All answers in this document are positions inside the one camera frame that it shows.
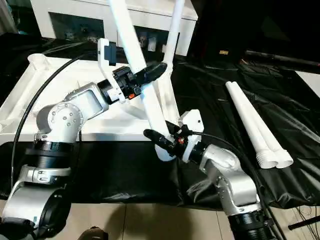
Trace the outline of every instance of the white pvc pipe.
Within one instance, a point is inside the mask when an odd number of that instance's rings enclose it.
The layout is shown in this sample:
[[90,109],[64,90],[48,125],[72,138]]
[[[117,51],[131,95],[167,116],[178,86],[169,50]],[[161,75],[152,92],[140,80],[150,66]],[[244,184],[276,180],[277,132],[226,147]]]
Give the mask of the white pvc pipe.
[[[110,0],[111,11],[115,24],[120,35],[125,56],[128,60],[132,73],[137,73],[146,68],[146,61],[142,54],[136,31],[132,24],[125,0]],[[161,107],[152,83],[144,85],[142,88],[141,100],[145,109],[151,129],[161,133],[166,138],[170,138]],[[169,161],[172,157],[159,146],[155,146],[157,156],[162,161]]]
[[243,122],[243,125],[248,133],[251,143],[256,152],[256,159],[262,169],[270,169],[277,165],[276,155],[271,151],[262,137],[254,119],[252,118],[250,111],[246,108],[246,104],[242,102],[242,99],[233,88],[233,84],[228,81],[225,84],[237,112]]
[[237,92],[237,94],[242,98],[242,101],[247,106],[247,110],[250,111],[251,116],[254,119],[255,124],[257,125],[259,132],[263,136],[267,146],[271,151],[273,151],[278,157],[277,157],[277,168],[285,168],[290,166],[294,160],[290,156],[290,154],[287,152],[287,150],[283,149],[278,142],[278,140],[275,138],[273,133],[270,131],[264,120],[261,118],[261,116],[257,113],[254,106],[252,106],[251,102],[248,100],[247,96],[244,94],[242,89],[239,87],[237,82],[232,83],[234,90]]
[[163,58],[163,62],[166,64],[171,64],[174,59],[177,40],[178,40],[178,34],[180,30],[180,21],[182,17],[182,13],[185,6],[185,0],[176,0],[174,4],[172,19],[171,19],[171,25],[170,25],[170,31],[168,35],[168,40],[166,41],[166,49],[165,54]]
[[178,35],[180,31],[180,22],[185,6],[185,0],[176,0],[173,8],[170,31],[168,34],[168,40],[166,42],[166,49],[164,53],[163,62],[167,64],[165,73],[159,77],[156,81],[158,87],[159,100],[163,108],[163,116],[167,121],[178,125],[179,111],[177,102],[174,96],[169,93],[173,93],[173,87],[171,83],[171,74],[173,71],[173,59],[175,55],[176,45],[178,41]]

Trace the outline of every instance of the pipe end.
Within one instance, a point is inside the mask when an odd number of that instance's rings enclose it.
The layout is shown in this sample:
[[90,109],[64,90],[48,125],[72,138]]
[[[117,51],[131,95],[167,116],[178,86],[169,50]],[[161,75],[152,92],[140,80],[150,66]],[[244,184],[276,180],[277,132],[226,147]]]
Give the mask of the pipe end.
[[260,152],[257,152],[256,154],[256,160],[258,161],[259,166],[262,169],[271,169],[277,166],[277,159],[278,157],[271,150],[262,150]]
[[287,150],[280,149],[275,152],[278,158],[278,164],[276,166],[277,169],[283,169],[289,167],[294,163],[293,158],[290,156]]

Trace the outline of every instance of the white frame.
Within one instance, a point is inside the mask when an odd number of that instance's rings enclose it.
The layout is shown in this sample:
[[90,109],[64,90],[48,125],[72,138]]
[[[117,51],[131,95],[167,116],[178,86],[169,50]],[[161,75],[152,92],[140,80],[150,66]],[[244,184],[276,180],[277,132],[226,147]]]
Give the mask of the white frame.
[[[99,19],[103,21],[104,37],[116,42],[118,47],[123,43],[117,32],[116,24],[111,16],[110,1],[107,0],[30,0],[34,15],[42,37],[56,38],[49,12],[72,16]],[[144,12],[146,9],[129,9],[134,26],[169,31],[172,16],[157,12]],[[198,16],[180,17],[180,37],[177,42],[176,54],[186,56]]]

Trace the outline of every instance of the table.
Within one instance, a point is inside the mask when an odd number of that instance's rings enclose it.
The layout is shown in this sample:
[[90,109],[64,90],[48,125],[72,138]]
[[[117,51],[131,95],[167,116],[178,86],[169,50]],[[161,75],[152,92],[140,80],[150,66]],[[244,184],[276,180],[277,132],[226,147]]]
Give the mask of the table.
[[[0,66],[0,79],[5,86],[0,90],[3,100],[27,67],[29,54],[70,42],[5,34],[0,43],[5,46],[2,52],[6,57],[6,63]],[[95,47],[93,43],[84,43],[64,50],[57,48],[48,55],[73,58]],[[125,62],[121,49],[117,56]],[[146,55],[146,58],[159,60],[161,56]],[[247,91],[253,106],[294,158],[292,166],[258,168],[255,151],[225,88],[225,82],[230,80]],[[217,63],[209,69],[182,58],[174,62],[172,84],[180,113],[199,109],[204,132],[229,141],[252,161],[262,175],[261,183],[270,205],[292,208],[320,204],[320,100],[296,72],[231,63]],[[19,142],[17,168],[30,144]],[[10,192],[11,150],[11,143],[0,146],[1,199]],[[71,161],[75,176],[70,184],[75,203],[165,203],[221,209],[214,186],[197,166],[159,161],[151,142],[84,142],[76,145],[75,151]],[[93,160],[96,152],[104,157]]]

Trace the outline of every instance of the white cabinet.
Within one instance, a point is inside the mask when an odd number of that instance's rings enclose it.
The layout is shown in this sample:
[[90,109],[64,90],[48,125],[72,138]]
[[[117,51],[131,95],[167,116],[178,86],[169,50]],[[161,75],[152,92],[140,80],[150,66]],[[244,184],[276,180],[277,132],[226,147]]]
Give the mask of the white cabinet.
[[[71,40],[105,37],[122,47],[107,0],[31,0],[31,4],[43,37]],[[145,28],[146,32],[151,29],[152,36],[159,34],[157,49],[162,48],[170,30],[175,1],[126,0],[126,4],[133,25],[139,30]],[[187,55],[197,19],[191,0],[186,0],[176,54]]]

